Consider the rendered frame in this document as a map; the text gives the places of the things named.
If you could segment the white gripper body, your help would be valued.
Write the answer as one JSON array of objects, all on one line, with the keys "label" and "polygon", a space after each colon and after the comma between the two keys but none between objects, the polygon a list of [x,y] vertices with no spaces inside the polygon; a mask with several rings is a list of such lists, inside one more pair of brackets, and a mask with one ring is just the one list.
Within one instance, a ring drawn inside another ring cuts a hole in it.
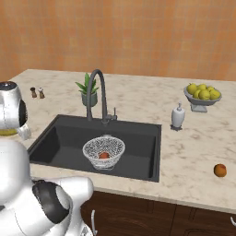
[{"label": "white gripper body", "polygon": [[23,139],[23,140],[28,140],[31,138],[31,131],[30,128],[27,124],[23,124],[21,127],[17,129],[18,135]]}]

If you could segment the yellow banana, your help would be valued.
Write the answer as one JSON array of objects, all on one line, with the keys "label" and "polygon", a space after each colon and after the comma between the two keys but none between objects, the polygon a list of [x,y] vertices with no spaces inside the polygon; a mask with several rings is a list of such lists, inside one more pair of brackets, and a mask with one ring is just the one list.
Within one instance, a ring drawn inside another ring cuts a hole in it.
[{"label": "yellow banana", "polygon": [[18,132],[16,129],[2,129],[0,130],[0,136],[14,136]]}]

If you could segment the dark grey sink basin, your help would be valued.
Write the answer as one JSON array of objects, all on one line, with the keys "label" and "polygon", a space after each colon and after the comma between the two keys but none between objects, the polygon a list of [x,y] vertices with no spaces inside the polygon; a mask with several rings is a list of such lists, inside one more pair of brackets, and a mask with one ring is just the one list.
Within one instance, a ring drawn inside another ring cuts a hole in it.
[{"label": "dark grey sink basin", "polygon": [[159,180],[161,126],[127,121],[57,115],[29,148],[32,163],[76,171],[94,172],[83,155],[83,146],[92,138],[111,135],[125,143],[125,152],[112,170],[101,173],[150,182]]}]

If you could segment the dark grey arched faucet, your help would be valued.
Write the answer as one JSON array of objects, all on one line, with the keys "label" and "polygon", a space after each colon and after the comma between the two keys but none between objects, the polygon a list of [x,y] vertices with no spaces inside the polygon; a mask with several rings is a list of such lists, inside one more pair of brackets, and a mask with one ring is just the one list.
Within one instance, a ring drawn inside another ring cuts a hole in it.
[{"label": "dark grey arched faucet", "polygon": [[107,110],[107,101],[106,101],[106,91],[105,91],[105,81],[102,72],[99,69],[95,69],[92,74],[90,75],[90,79],[88,81],[88,89],[87,89],[87,119],[91,121],[93,119],[92,117],[92,111],[91,111],[91,90],[92,90],[92,84],[95,79],[95,76],[99,76],[100,78],[100,87],[101,87],[101,110],[102,110],[102,118],[101,122],[103,125],[107,125],[109,121],[116,120],[117,115],[111,115],[108,114]]}]

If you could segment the green plant in grey pot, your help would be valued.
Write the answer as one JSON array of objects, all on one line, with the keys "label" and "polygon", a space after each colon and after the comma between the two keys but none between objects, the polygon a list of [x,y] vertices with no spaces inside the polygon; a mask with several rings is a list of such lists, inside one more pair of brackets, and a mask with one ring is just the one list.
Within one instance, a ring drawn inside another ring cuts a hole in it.
[{"label": "green plant in grey pot", "polygon": [[[80,88],[82,103],[84,105],[87,105],[87,90],[88,90],[89,80],[90,80],[90,76],[88,73],[86,73],[84,84],[80,84],[77,82],[77,86]],[[97,95],[98,89],[99,88],[96,86],[96,80],[93,80],[92,88],[91,88],[91,98],[90,98],[91,107],[94,107],[98,102],[98,95]]]}]

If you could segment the dark brown cabinet door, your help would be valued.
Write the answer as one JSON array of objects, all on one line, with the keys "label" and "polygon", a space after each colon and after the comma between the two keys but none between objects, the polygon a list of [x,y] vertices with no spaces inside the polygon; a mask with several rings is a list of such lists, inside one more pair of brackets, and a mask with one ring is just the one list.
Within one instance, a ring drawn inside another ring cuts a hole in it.
[{"label": "dark brown cabinet door", "polygon": [[92,210],[97,236],[170,236],[175,205],[95,192],[81,207],[89,225]]},{"label": "dark brown cabinet door", "polygon": [[236,215],[201,209],[191,206],[177,206],[171,226],[171,236],[236,236]]}]

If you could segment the white soap dispenser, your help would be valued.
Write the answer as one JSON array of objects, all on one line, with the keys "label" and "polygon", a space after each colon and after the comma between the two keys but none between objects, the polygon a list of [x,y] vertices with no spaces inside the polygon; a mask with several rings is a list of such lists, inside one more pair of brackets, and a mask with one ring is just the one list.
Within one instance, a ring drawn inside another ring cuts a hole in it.
[{"label": "white soap dispenser", "polygon": [[185,109],[179,102],[178,106],[171,112],[171,125],[174,129],[181,129],[185,117]]}]

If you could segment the grey footed fruit bowl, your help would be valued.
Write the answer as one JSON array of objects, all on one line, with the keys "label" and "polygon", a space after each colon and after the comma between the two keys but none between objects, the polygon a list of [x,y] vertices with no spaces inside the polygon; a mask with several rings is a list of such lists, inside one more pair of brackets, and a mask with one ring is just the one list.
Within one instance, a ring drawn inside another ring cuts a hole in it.
[{"label": "grey footed fruit bowl", "polygon": [[183,93],[190,102],[192,112],[207,112],[207,106],[214,105],[222,98],[222,96],[219,96],[216,100],[198,100],[188,93],[187,88],[183,89]]}]

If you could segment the round orange fruit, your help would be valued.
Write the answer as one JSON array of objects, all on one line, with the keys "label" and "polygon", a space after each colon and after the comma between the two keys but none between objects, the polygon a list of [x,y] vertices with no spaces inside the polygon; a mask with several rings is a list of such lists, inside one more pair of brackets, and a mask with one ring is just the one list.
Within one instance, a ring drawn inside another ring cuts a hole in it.
[{"label": "round orange fruit", "polygon": [[224,177],[227,174],[227,168],[224,164],[217,164],[214,167],[214,173],[218,177]]}]

